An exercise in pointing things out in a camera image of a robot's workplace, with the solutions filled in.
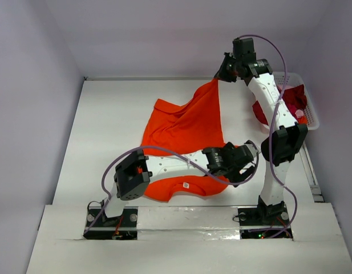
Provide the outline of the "orange t shirt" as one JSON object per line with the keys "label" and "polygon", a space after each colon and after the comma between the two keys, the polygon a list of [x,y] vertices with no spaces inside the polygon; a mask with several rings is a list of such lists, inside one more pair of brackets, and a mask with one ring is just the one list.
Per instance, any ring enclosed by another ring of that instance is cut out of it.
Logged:
{"label": "orange t shirt", "polygon": [[[224,144],[219,83],[215,79],[199,87],[193,98],[183,106],[158,99],[141,141],[141,145],[148,147],[144,152],[154,156],[165,156],[166,152],[153,150],[151,146],[188,154]],[[168,202],[178,192],[201,197],[217,195],[227,187],[226,178],[220,179],[217,182],[208,176],[180,176],[158,180],[147,187],[145,196]]]}

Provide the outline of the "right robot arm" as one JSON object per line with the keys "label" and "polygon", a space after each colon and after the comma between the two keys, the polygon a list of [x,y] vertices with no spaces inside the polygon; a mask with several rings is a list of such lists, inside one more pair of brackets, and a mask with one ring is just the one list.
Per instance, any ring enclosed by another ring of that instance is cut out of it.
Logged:
{"label": "right robot arm", "polygon": [[283,192],[291,162],[299,152],[308,133],[283,100],[284,90],[275,83],[273,70],[266,59],[258,59],[254,50],[254,35],[242,35],[233,40],[233,51],[225,53],[215,77],[224,82],[242,79],[262,108],[269,126],[269,137],[261,144],[266,161],[264,186],[258,197],[256,218],[269,224],[285,208]]}

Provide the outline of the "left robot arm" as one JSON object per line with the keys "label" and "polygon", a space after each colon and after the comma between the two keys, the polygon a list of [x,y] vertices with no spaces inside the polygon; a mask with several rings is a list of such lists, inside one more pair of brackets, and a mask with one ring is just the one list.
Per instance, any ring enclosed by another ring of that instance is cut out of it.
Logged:
{"label": "left robot arm", "polygon": [[254,176],[260,154],[250,140],[238,147],[227,143],[183,155],[154,147],[166,155],[152,156],[145,154],[145,149],[134,148],[120,157],[111,194],[99,214],[104,224],[116,224],[128,202],[142,197],[150,184],[164,179],[206,177],[234,187],[244,184]]}

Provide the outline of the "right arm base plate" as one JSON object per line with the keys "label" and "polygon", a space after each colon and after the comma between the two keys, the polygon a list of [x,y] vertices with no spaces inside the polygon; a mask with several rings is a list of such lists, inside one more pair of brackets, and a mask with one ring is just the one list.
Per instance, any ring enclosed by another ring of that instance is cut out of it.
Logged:
{"label": "right arm base plate", "polygon": [[240,238],[243,240],[269,238],[290,221],[286,207],[272,217],[263,217],[256,207],[241,207],[232,220],[239,223]]}

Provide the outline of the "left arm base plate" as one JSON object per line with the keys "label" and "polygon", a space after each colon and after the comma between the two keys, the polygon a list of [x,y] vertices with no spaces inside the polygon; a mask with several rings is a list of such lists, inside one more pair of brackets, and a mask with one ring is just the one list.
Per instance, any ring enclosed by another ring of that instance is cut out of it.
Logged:
{"label": "left arm base plate", "polygon": [[137,240],[137,207],[126,207],[121,216],[107,217],[102,213],[94,222],[101,211],[104,201],[91,201],[87,205],[86,225],[83,237],[87,240]]}

